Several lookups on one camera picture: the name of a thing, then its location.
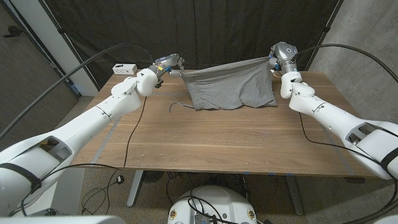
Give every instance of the black backdrop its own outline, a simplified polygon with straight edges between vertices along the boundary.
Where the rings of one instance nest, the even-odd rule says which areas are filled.
[[[46,1],[83,60],[123,42],[147,48],[154,58],[178,53],[186,69],[268,56],[285,41],[298,50],[318,43],[338,0],[59,0]],[[310,54],[298,59],[303,70]],[[119,49],[89,64],[99,87],[117,62],[150,64],[139,49]]]

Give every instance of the black wire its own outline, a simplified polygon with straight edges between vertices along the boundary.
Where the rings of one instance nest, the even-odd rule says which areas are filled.
[[[394,186],[394,193],[392,194],[392,197],[391,197],[390,201],[383,208],[386,208],[387,206],[389,206],[394,201],[394,199],[397,197],[397,193],[398,193],[398,180],[397,179],[394,179],[394,185],[395,185]]]
[[[108,196],[108,208],[106,209],[105,215],[108,214],[108,212],[109,212],[109,207],[111,206],[111,201],[110,201],[110,199],[109,199],[109,186],[110,186],[109,184],[111,183],[112,177],[114,176],[114,174],[115,174],[117,171],[118,171],[118,170],[115,170],[115,171],[113,172],[111,178],[109,178],[108,185],[106,186],[106,195]]]
[[[304,125],[303,125],[303,119],[302,119],[302,117],[301,117],[301,113],[299,112],[298,115],[300,115],[301,127],[302,127],[302,129],[303,129],[304,136],[305,136],[305,138],[306,138],[308,141],[310,141],[310,142],[312,142],[312,143],[315,143],[315,144],[321,144],[321,145],[325,145],[325,146],[334,146],[334,147],[339,147],[339,148],[342,148],[342,149],[346,149],[346,150],[348,150],[348,151],[350,151],[350,152],[354,152],[354,153],[356,153],[356,154],[358,154],[358,155],[360,155],[360,156],[363,156],[363,157],[365,157],[365,158],[367,158],[367,159],[369,159],[369,160],[371,160],[371,161],[373,161],[373,162],[375,162],[375,163],[377,163],[378,165],[381,166],[380,162],[378,162],[377,160],[373,159],[372,157],[366,156],[365,154],[362,154],[362,153],[357,152],[357,151],[355,151],[355,150],[348,149],[347,147],[339,146],[339,145],[335,145],[335,144],[323,143],[323,142],[316,142],[316,141],[310,140],[310,139],[307,137],[307,134],[305,133]]]
[[[94,213],[96,213],[96,212],[98,211],[98,209],[100,209],[100,208],[102,207],[102,205],[104,204],[104,202],[105,202],[105,199],[106,199],[106,197],[107,197],[107,194],[106,194],[105,189],[107,189],[107,188],[108,188],[108,187],[103,187],[103,188],[101,188],[101,187],[96,187],[96,188],[94,188],[94,189],[89,190],[89,191],[83,196],[83,198],[81,199],[81,207],[82,207],[82,209],[85,209],[84,211],[88,211],[88,209],[86,208],[87,202],[88,202],[92,197],[94,197],[96,194],[98,194],[98,193],[100,193],[100,192],[104,192],[104,199],[103,199],[103,201],[101,202],[101,204],[98,206],[98,208],[97,208],[94,212],[88,211],[88,212],[90,212],[92,215],[94,215]],[[85,197],[86,197],[90,192],[92,192],[92,191],[94,191],[94,190],[99,190],[99,191],[95,192],[93,195],[91,195],[90,197],[88,197],[88,199],[86,200],[86,202],[83,204],[83,201],[84,201]]]
[[[346,149],[346,150],[348,150],[348,151],[355,152],[355,153],[357,153],[358,155],[361,155],[361,156],[363,156],[363,157],[365,157],[365,158],[367,158],[367,159],[369,159],[369,160],[371,160],[371,161],[373,161],[373,162],[375,162],[375,163],[377,163],[377,164],[380,165],[380,162],[376,161],[375,159],[373,159],[373,158],[371,158],[371,157],[368,157],[368,156],[365,156],[364,154],[362,154],[362,153],[360,153],[360,152],[357,152],[357,151],[354,151],[354,150],[352,150],[352,149],[348,149],[348,148],[346,148],[346,147],[338,146],[338,145],[334,145],[334,144],[327,144],[327,143],[316,142],[316,141],[310,140],[310,139],[307,137],[307,135],[305,134],[304,125],[303,125],[303,119],[302,119],[302,117],[301,117],[301,113],[298,113],[298,114],[300,115],[301,127],[302,127],[302,129],[303,129],[304,136],[305,136],[305,138],[307,138],[308,141],[310,141],[310,142],[312,142],[312,143],[316,143],[316,144],[326,145],[326,146],[340,147],[340,148],[342,148],[342,149]],[[393,193],[393,195],[392,195],[390,201],[389,201],[384,207],[382,207],[379,211],[374,212],[373,214],[370,214],[370,215],[368,215],[368,216],[366,216],[366,217],[364,217],[364,218],[359,218],[359,219],[357,219],[357,220],[353,220],[353,221],[347,222],[347,223],[349,223],[349,224],[366,223],[366,222],[371,221],[371,220],[373,220],[373,219],[375,219],[375,218],[379,218],[380,216],[382,216],[382,215],[386,214],[387,212],[390,212],[391,210],[393,210],[393,209],[395,209],[396,207],[398,207],[398,199],[397,199],[397,200],[394,200],[394,199],[397,197],[397,192],[398,192],[398,180],[397,180],[393,175],[391,175],[390,172],[389,172],[388,170],[386,170],[386,172],[387,172],[387,173],[391,176],[391,178],[394,180],[394,185],[395,185],[395,190],[394,190],[394,193]]]
[[[318,46],[315,46],[315,47],[307,48],[305,50],[301,50],[296,55],[293,56],[292,62],[295,63],[297,57],[300,54],[305,53],[305,52],[309,52],[311,50],[315,50],[315,49],[318,49],[318,48],[321,48],[321,47],[342,47],[342,48],[354,50],[354,51],[359,52],[359,53],[361,53],[363,55],[366,55],[369,58],[373,59],[375,62],[377,62],[379,65],[381,65],[381,67],[383,67],[388,72],[388,74],[398,83],[398,76],[385,63],[383,63],[380,59],[378,59],[377,57],[375,57],[374,55],[372,55],[370,53],[367,53],[364,50],[357,49],[356,47],[343,45],[343,44],[322,44],[322,45],[318,45]]]
[[[129,144],[130,144],[130,140],[131,140],[132,134],[134,133],[134,131],[135,131],[136,128],[138,127],[138,124],[139,124],[139,122],[140,122],[140,120],[141,120],[141,118],[142,118],[142,114],[144,114],[144,108],[145,108],[145,103],[146,103],[146,101],[147,101],[147,97],[145,96],[144,105],[142,106],[141,115],[140,115],[140,117],[139,117],[139,119],[138,119],[138,122],[137,122],[136,126],[135,126],[134,129],[132,130],[132,132],[131,132],[131,134],[130,134],[130,137],[129,137],[129,140],[128,140],[128,142],[127,142],[127,146],[126,146],[126,156],[124,157],[124,165],[123,165],[123,168],[126,167],[127,154],[128,154],[128,152],[129,152]]]
[[[88,194],[89,192],[92,192],[93,190],[99,190],[99,191],[95,192],[93,195],[91,195],[90,197],[88,197],[87,201],[83,204],[84,198],[87,196],[87,194]],[[87,193],[85,194],[85,196],[83,196],[83,199],[81,200],[81,207],[82,207],[82,212],[81,212],[81,213],[83,214],[83,212],[87,211],[87,212],[90,212],[92,215],[94,215],[94,213],[95,213],[98,209],[100,209],[101,206],[104,204],[105,199],[106,199],[106,191],[105,191],[104,188],[97,187],[97,188],[94,188],[94,189],[90,190],[89,192],[87,192]],[[96,194],[98,194],[98,193],[100,193],[100,192],[104,192],[104,199],[102,200],[101,204],[98,206],[98,208],[97,208],[94,212],[89,211],[89,210],[86,208],[86,203],[87,203],[92,197],[94,197]]]
[[[41,99],[43,99],[55,87],[57,87],[59,84],[61,84],[61,82],[65,81],[67,78],[71,77],[74,73],[79,71],[81,68],[83,68],[88,63],[92,62],[97,57],[99,57],[101,55],[104,55],[104,54],[106,54],[108,52],[111,52],[113,50],[116,50],[116,49],[118,49],[120,47],[128,47],[128,46],[137,47],[137,48],[140,48],[140,49],[144,50],[149,55],[151,61],[154,61],[154,59],[152,58],[152,55],[149,53],[148,50],[146,50],[145,48],[143,48],[143,47],[141,47],[139,45],[129,44],[129,43],[123,43],[123,44],[115,45],[113,47],[110,47],[108,49],[105,49],[105,50],[95,54],[94,56],[90,57],[89,59],[85,60],[83,63],[78,65],[71,72],[69,72],[68,74],[66,74],[62,78],[60,78],[58,81],[56,81],[52,86],[50,86],[40,96],[38,96],[29,106],[27,106],[21,113],[19,113],[19,115],[13,121],[11,121],[11,123],[6,128],[3,129],[3,131],[0,134],[0,140],[5,137],[5,135],[11,130],[11,128],[14,127],[16,125],[16,123],[30,111],[30,109],[32,109]]]
[[[172,199],[170,198],[170,195],[169,195],[169,182],[170,182],[170,180],[171,180],[171,179],[169,179],[169,180],[167,181],[167,184],[166,184],[166,194],[167,194],[167,198],[169,199],[170,204],[173,205],[173,201],[172,201]]]
[[[64,169],[70,168],[70,167],[78,167],[78,166],[102,166],[102,167],[109,167],[109,168],[113,168],[113,169],[116,169],[116,170],[120,170],[120,169],[118,169],[118,168],[116,168],[116,167],[108,166],[108,165],[104,165],[104,164],[74,164],[74,165],[69,165],[69,166],[66,166],[66,167],[62,167],[62,168],[60,168],[60,169],[57,169],[57,170],[55,170],[55,171],[53,171],[53,172],[51,172],[51,173],[45,175],[43,178],[40,179],[40,183],[43,182],[43,180],[45,180],[47,177],[50,177],[51,175],[53,175],[53,174],[55,174],[55,173],[57,173],[57,172],[59,172],[59,171],[61,171],[61,170],[64,170]],[[25,199],[26,199],[30,194],[32,194],[34,191],[35,191],[35,190],[31,190],[31,191],[29,192],[29,194],[27,194],[27,195],[24,197],[24,199],[22,199],[22,201],[21,201],[21,210],[22,210],[22,214],[24,214],[24,216],[27,216],[26,211],[25,211],[25,204],[24,204],[24,203],[25,203]]]
[[[193,198],[198,199],[198,200],[202,200],[203,202],[207,203],[207,204],[218,214],[218,216],[219,216],[220,218],[215,218],[215,217],[209,216],[209,215],[204,214],[203,212],[201,212],[201,211],[195,209],[195,208],[192,206],[192,204],[189,202],[189,200],[191,200],[192,198],[189,198],[189,199],[188,199],[188,204],[189,204],[189,206],[190,206],[194,211],[196,211],[197,213],[199,213],[200,215],[203,215],[204,217],[211,218],[212,220],[216,220],[216,221],[221,222],[221,223],[237,224],[237,223],[234,223],[234,222],[230,222],[230,221],[223,220],[223,219],[221,218],[221,215],[218,213],[217,209],[216,209],[214,206],[212,206],[212,204],[208,203],[207,201],[205,201],[205,200],[203,200],[203,199],[201,199],[201,198],[195,197],[195,196],[193,196]]]
[[[385,215],[386,213],[390,212],[391,210],[395,209],[396,207],[398,207],[398,200],[393,201],[388,207],[383,207],[378,212],[375,212],[375,213],[370,214],[370,215],[368,215],[366,217],[363,217],[363,218],[359,218],[357,220],[353,220],[353,221],[347,222],[346,224],[363,224],[363,223],[366,223],[368,221],[371,221],[371,220],[374,220],[376,218],[379,218],[382,215]]]

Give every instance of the concrete wall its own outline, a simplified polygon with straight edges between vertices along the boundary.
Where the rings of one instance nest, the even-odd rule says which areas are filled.
[[[344,0],[323,41],[330,43],[365,50],[398,73],[398,1]],[[310,71],[324,72],[363,118],[398,123],[398,83],[375,61],[329,47]]]

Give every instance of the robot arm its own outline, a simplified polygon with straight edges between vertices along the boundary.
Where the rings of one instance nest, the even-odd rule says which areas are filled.
[[[185,74],[183,66],[184,61],[184,58],[181,58],[178,54],[172,54],[155,60],[155,63],[148,68],[157,75],[157,84],[155,87],[160,88],[163,83],[162,75],[166,72],[169,72],[172,77],[183,76]],[[172,67],[176,65],[180,67],[180,71],[172,69]]]
[[[61,128],[18,142],[0,153],[0,216],[14,211],[21,200],[30,204],[51,187],[63,171],[46,178],[55,169],[69,166],[79,151],[111,121],[141,105],[138,94],[149,96],[171,66],[182,68],[177,54],[156,60],[149,68],[115,85],[112,95]]]
[[[271,48],[270,63],[282,70],[280,95],[290,98],[289,107],[315,118],[338,136],[344,146],[378,161],[349,152],[363,166],[382,179],[398,178],[398,125],[360,119],[315,96],[315,90],[302,82],[292,57],[297,49],[285,42]]]

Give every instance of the white power strip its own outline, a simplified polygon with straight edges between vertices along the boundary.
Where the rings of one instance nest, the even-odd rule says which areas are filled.
[[[117,75],[133,75],[137,71],[136,64],[116,64],[112,68],[113,72]]]

